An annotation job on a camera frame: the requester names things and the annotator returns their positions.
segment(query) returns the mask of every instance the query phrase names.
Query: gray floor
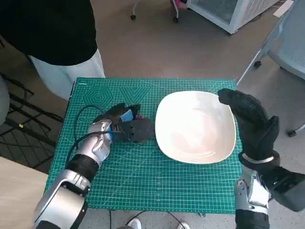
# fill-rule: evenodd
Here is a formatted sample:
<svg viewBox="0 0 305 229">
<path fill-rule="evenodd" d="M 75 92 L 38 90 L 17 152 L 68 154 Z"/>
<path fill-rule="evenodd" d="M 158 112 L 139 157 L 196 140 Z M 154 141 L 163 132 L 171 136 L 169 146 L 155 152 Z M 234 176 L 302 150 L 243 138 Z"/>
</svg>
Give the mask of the gray floor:
<svg viewBox="0 0 305 229">
<path fill-rule="evenodd" d="M 226 32 L 192 11 L 183 10 L 179 24 L 172 23 L 168 0 L 143 0 L 138 18 L 130 21 L 132 0 L 92 1 L 97 40 L 107 77 L 179 77 L 237 79 L 275 24 L 269 10 L 236 34 Z M 0 48 L 0 70 L 23 82 L 35 92 L 31 102 L 64 115 L 66 102 L 52 95 L 35 69 L 9 45 Z M 275 144 L 283 166 L 305 173 L 305 131 L 288 138 L 285 131 L 305 121 L 305 81 L 273 63 L 269 58 L 251 71 L 239 89 L 260 99 L 269 115 L 280 117 L 281 133 Z M 109 228 L 106 210 L 90 210 L 81 228 Z M 123 225 L 136 212 L 114 211 L 112 228 Z M 192 229 L 234 228 L 234 215 L 175 214 Z M 144 229 L 174 229 L 177 222 L 166 213 L 146 212 L 140 216 Z M 293 213 L 277 203 L 270 207 L 271 228 L 304 228 L 304 213 Z"/>
</svg>

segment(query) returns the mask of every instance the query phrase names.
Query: grid pattern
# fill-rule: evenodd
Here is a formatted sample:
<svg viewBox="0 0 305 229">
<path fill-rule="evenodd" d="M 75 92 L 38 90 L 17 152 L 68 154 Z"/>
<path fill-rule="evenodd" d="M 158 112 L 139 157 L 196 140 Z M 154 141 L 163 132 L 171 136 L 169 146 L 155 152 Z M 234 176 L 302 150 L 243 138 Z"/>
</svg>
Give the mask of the grid pattern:
<svg viewBox="0 0 305 229">
<path fill-rule="evenodd" d="M 58 140 L 46 188 L 64 168 L 73 144 L 73 122 L 85 105 L 98 104 L 104 110 L 126 102 L 141 103 L 140 114 L 155 120 L 158 104 L 177 91 L 217 93 L 235 88 L 233 80 L 206 79 L 91 79 L 78 78 Z M 99 111 L 88 109 L 79 118 L 78 137 L 87 133 Z M 174 161 L 158 148 L 156 140 L 141 144 L 114 143 L 87 196 L 90 208 L 234 213 L 234 183 L 241 173 L 236 146 L 226 160 L 210 165 Z"/>
<path fill-rule="evenodd" d="M 215 14 L 228 24 L 232 19 L 238 0 L 193 0 L 192 3 Z"/>
</svg>

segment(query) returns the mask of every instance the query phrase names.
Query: blue trigger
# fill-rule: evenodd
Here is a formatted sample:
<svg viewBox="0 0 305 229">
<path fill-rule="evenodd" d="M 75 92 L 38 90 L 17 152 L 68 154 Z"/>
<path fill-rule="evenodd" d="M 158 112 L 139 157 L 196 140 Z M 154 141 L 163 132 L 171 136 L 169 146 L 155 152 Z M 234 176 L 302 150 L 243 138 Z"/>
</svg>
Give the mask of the blue trigger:
<svg viewBox="0 0 305 229">
<path fill-rule="evenodd" d="M 132 111 L 129 109 L 129 110 L 126 111 L 124 114 L 122 114 L 122 115 L 120 116 L 120 118 L 121 118 L 122 122 L 128 122 L 128 121 L 133 120 Z M 112 130 L 111 130 L 111 127 L 109 126 L 109 127 L 106 129 L 106 131 L 112 131 Z M 109 136 L 110 136 L 110 140 L 113 140 L 112 134 L 109 134 Z"/>
</svg>

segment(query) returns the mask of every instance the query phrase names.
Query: white pants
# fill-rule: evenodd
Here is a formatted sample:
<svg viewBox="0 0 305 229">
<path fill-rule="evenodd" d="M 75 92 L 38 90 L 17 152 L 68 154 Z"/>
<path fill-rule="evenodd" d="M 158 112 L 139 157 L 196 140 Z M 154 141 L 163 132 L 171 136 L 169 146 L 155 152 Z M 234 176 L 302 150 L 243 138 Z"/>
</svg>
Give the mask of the white pants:
<svg viewBox="0 0 305 229">
<path fill-rule="evenodd" d="M 87 61 L 71 66 L 52 65 L 30 56 L 47 88 L 57 96 L 68 100 L 77 77 L 105 78 L 100 51 Z"/>
</svg>

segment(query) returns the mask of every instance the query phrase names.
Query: caster wheel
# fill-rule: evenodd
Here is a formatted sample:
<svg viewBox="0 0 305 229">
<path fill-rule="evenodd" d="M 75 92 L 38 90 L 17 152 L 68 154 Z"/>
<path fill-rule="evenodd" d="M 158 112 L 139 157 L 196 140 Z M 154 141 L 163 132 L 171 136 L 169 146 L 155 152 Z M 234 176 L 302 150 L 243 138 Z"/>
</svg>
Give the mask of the caster wheel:
<svg viewBox="0 0 305 229">
<path fill-rule="evenodd" d="M 288 137 L 294 137 L 294 136 L 296 136 L 296 131 L 294 131 L 294 130 L 288 131 L 287 135 L 288 135 Z"/>
<path fill-rule="evenodd" d="M 256 62 L 254 63 L 254 67 L 255 67 L 255 68 L 259 68 L 261 65 L 262 65 L 262 62 L 261 62 L 261 61 L 256 61 Z"/>
</svg>

